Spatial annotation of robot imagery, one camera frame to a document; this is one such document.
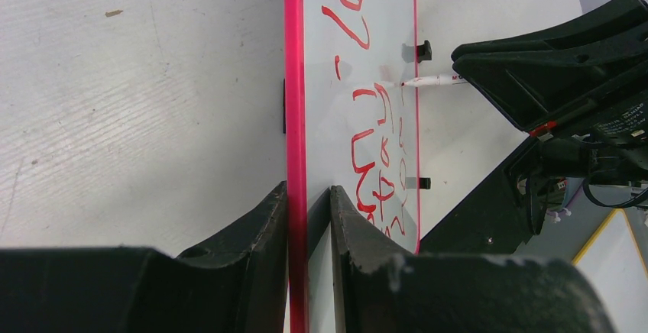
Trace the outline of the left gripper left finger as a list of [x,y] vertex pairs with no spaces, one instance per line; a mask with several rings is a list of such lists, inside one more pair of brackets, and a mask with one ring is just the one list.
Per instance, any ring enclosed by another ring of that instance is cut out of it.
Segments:
[[287,185],[170,257],[151,247],[1,252],[3,332],[281,332]]

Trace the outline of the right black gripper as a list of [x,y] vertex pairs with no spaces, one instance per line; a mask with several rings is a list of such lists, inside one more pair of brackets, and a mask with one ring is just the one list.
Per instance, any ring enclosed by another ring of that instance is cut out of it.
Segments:
[[647,1],[610,0],[555,27],[462,44],[452,68],[533,144],[646,154],[647,34],[627,32],[646,22]]

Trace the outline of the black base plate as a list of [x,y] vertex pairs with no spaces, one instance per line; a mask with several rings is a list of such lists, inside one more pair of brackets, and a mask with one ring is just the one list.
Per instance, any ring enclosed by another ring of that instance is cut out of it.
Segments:
[[512,254],[533,236],[499,166],[420,242],[421,253]]

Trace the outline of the red capped whiteboard marker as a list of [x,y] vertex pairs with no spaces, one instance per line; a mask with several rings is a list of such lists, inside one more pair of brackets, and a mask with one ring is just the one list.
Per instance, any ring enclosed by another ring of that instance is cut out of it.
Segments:
[[416,77],[400,84],[401,87],[452,86],[468,83],[457,73],[446,73],[435,76]]

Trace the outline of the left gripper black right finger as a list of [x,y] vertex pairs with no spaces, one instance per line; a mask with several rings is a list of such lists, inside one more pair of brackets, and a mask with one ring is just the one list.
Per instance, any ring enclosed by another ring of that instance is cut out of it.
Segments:
[[339,332],[612,332],[585,277],[560,259],[412,254],[330,189]]

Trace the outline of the pink framed whiteboard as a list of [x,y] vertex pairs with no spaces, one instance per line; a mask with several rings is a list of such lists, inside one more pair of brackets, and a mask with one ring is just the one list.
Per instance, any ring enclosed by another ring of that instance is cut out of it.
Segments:
[[420,247],[416,0],[284,0],[289,332],[334,332],[326,192]]

